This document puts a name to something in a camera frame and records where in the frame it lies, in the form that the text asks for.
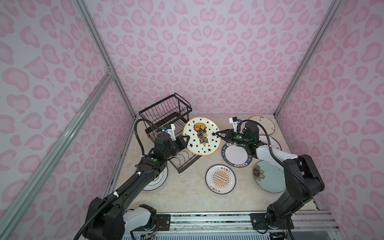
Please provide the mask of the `cream star cartoon plate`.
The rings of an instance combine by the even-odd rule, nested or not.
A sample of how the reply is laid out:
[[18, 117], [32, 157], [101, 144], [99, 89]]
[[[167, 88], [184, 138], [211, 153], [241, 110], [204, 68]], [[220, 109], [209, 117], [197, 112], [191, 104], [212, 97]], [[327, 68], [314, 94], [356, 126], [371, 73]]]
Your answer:
[[189, 120], [183, 136], [189, 136], [187, 149], [199, 156], [209, 156], [215, 153], [221, 144], [221, 138], [216, 135], [219, 127], [210, 119], [197, 117]]

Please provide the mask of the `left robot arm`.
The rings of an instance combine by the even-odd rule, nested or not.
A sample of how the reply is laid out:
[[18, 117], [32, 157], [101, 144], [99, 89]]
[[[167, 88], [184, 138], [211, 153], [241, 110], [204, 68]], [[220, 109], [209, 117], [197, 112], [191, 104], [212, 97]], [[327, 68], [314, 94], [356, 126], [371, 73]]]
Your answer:
[[121, 240], [126, 231], [131, 232], [147, 226], [155, 217], [155, 211], [148, 207], [139, 207], [135, 212], [149, 214], [146, 221], [124, 220], [124, 214], [139, 193], [166, 168], [167, 162], [187, 148], [190, 136], [172, 138], [167, 132], [158, 134], [154, 147], [142, 161], [136, 165], [135, 173], [113, 193], [105, 198], [91, 201], [87, 219], [76, 233], [74, 239], [81, 236], [88, 240]]

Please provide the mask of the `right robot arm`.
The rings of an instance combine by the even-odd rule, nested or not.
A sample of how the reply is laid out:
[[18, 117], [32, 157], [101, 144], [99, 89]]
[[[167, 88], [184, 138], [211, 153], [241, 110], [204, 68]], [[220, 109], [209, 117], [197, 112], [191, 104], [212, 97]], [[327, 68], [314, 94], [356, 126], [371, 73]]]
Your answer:
[[282, 225], [289, 227], [294, 213], [325, 189], [325, 183], [311, 156], [276, 150], [272, 147], [266, 128], [256, 121], [238, 121], [234, 128], [217, 131], [213, 135], [226, 143], [245, 147], [252, 157], [262, 161], [273, 160], [283, 168], [286, 189], [267, 207], [264, 222], [268, 229], [277, 229]]

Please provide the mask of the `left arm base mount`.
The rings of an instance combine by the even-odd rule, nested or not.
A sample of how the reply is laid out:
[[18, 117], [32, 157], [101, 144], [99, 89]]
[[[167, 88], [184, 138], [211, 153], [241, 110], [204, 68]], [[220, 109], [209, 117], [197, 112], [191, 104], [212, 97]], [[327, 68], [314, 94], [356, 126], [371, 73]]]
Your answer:
[[142, 227], [144, 231], [168, 231], [171, 224], [171, 215], [160, 214], [150, 217], [148, 223]]

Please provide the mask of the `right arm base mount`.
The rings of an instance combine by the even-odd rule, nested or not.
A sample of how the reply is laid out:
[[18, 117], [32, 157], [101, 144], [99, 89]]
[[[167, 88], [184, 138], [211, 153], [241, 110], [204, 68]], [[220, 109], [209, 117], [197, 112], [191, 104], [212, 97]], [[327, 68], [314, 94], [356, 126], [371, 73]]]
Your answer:
[[283, 229], [294, 229], [294, 224], [291, 219], [281, 219], [274, 222], [272, 219], [267, 218], [266, 213], [251, 213], [250, 214], [251, 224], [253, 230], [258, 231], [272, 231], [272, 230], [283, 230]]

